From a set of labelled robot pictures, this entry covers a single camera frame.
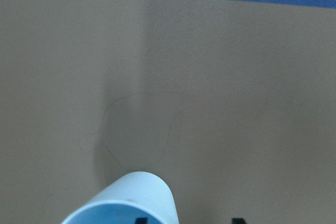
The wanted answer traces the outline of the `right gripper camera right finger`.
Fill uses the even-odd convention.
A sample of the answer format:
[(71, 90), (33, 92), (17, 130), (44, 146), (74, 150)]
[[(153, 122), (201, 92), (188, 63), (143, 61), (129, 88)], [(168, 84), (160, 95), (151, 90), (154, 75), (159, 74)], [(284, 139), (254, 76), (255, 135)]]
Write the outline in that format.
[(246, 224), (244, 218), (232, 218), (231, 224)]

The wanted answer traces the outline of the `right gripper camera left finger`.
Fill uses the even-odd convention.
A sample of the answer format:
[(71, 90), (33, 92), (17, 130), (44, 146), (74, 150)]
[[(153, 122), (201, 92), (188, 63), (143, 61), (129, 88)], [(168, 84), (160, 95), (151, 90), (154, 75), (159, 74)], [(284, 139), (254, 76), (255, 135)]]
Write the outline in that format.
[(136, 218), (135, 224), (147, 224), (148, 223), (148, 219), (146, 217), (139, 217)]

